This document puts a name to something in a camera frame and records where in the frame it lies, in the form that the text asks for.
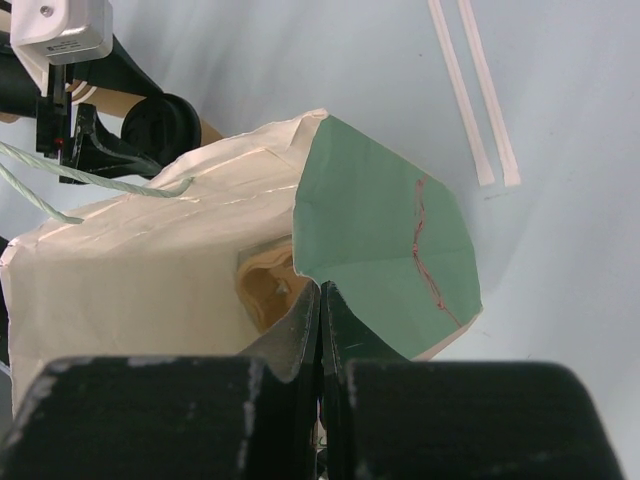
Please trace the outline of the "black plastic cup lid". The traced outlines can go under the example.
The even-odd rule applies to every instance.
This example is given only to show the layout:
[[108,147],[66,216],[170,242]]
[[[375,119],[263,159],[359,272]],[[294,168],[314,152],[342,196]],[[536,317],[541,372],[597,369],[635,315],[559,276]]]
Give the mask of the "black plastic cup lid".
[[199,121],[173,107],[125,118],[120,138],[161,167],[201,145]]

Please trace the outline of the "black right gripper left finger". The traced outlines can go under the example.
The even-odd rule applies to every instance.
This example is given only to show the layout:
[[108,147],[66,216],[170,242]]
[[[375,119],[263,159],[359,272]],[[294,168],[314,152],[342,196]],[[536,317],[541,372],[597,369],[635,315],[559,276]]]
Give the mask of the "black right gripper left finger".
[[5,479],[312,479],[319,290],[232,356],[80,356],[36,377]]

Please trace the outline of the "single brown paper cup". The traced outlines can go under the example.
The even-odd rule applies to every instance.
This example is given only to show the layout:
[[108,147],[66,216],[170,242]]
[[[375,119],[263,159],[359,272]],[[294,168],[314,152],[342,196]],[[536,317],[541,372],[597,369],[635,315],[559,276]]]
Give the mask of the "single brown paper cup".
[[199,121],[201,146],[206,146],[223,139],[223,135],[196,114],[192,106],[180,97],[165,94],[158,97],[142,97],[139,95],[91,86],[86,81],[70,84],[67,91],[71,94],[72,104],[94,105],[99,112],[125,119],[134,115],[150,113],[173,107],[179,113],[187,113]]

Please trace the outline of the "printed green paper bag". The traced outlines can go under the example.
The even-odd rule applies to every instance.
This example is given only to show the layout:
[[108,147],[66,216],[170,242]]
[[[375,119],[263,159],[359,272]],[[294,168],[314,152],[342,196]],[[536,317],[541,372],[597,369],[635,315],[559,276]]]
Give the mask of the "printed green paper bag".
[[12,402],[53,360],[235,354],[258,335],[240,257],[282,238],[294,270],[336,284],[407,359],[427,359],[482,309],[474,248],[440,181],[324,110],[190,151],[151,182],[50,219],[1,258]]

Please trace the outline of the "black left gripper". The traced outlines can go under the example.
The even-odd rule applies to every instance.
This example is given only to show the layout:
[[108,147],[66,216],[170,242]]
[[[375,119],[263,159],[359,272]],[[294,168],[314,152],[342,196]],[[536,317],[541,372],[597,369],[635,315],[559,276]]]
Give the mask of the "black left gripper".
[[71,94],[67,81],[86,81],[90,86],[153,97],[163,93],[135,62],[116,36],[112,51],[104,58],[73,66],[50,66],[45,94],[34,83],[13,52],[9,35],[1,35],[1,115],[36,121],[36,151],[60,165],[116,179],[137,175],[152,179],[160,165],[141,150],[123,141],[101,122],[94,105],[80,104],[72,137]]

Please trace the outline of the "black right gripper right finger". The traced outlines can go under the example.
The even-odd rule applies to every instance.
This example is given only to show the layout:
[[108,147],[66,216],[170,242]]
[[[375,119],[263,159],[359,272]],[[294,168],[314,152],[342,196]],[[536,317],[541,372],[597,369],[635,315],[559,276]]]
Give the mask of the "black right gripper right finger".
[[321,288],[332,479],[619,479],[584,385],[531,361],[416,361]]

